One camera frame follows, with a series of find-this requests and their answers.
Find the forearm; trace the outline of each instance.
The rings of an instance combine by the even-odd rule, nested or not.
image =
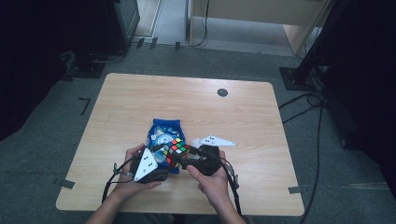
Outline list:
[[[96,210],[96,212],[92,214],[86,224],[112,223],[122,204],[123,200],[117,197],[116,194],[111,193]]]
[[[245,223],[244,219],[236,212],[231,200],[225,200],[214,204],[213,207],[219,215],[221,223]]]

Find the blue and white package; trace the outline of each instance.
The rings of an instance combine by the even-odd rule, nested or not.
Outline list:
[[[155,147],[162,143],[168,143],[177,138],[185,141],[184,133],[181,130],[179,119],[154,119],[148,131],[148,147]],[[154,159],[160,169],[169,167],[169,163],[163,158],[163,149],[154,152]],[[178,174],[178,167],[171,169],[170,173]]]

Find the gray carpet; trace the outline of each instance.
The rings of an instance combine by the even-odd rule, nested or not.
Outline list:
[[[91,212],[59,211],[60,192],[53,183],[65,178],[104,78],[108,73],[207,77],[271,82],[279,104],[303,92],[286,91],[279,66],[296,67],[301,59],[257,53],[157,46],[131,46],[125,57],[106,65],[99,79],[59,81],[24,126],[0,142],[0,223],[83,223]],[[84,114],[86,101],[92,99]],[[287,119],[308,108],[305,99],[281,109]],[[305,206],[316,173],[319,109],[285,124]],[[396,223],[396,202],[378,166],[365,154],[340,146],[336,125],[326,108],[320,135],[320,175],[305,223]],[[253,217],[255,223],[299,223],[300,217]],[[118,223],[133,223],[122,214]]]

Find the table top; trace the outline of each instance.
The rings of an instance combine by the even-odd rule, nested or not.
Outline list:
[[[228,95],[219,96],[219,89]],[[106,77],[66,177],[76,185],[61,189],[57,208],[96,210],[114,162],[122,164],[126,149],[146,142],[153,119],[180,119],[188,144],[210,134],[236,142],[236,147],[220,149],[239,175],[244,215],[304,212],[301,194],[289,192],[298,184],[270,83],[132,74]],[[159,187],[133,197],[121,211],[216,213],[197,186],[180,169]]]

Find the hand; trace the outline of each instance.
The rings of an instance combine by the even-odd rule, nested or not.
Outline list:
[[[225,153],[220,151],[219,155],[223,163],[225,163]],[[230,201],[228,194],[228,179],[222,167],[220,167],[213,175],[207,176],[201,174],[194,166],[187,166],[189,174],[198,181],[198,189],[204,193],[213,207],[219,206],[221,203]]]
[[[134,154],[136,154],[139,150],[144,149],[144,144],[140,144],[137,147],[131,148],[126,150],[125,154],[125,160],[128,161],[131,159]],[[130,170],[130,163],[126,164],[124,167],[122,167],[121,171],[123,173],[128,173]],[[115,194],[119,200],[122,202],[127,201],[128,199],[134,197],[138,192],[140,192],[143,189],[153,189],[159,185],[161,185],[160,181],[154,181],[151,183],[147,184],[140,184],[134,182],[134,180],[130,181],[131,177],[128,175],[120,175],[119,177],[119,182],[125,182],[129,181],[127,183],[118,183],[117,186],[114,188],[114,190],[111,192],[111,194]]]

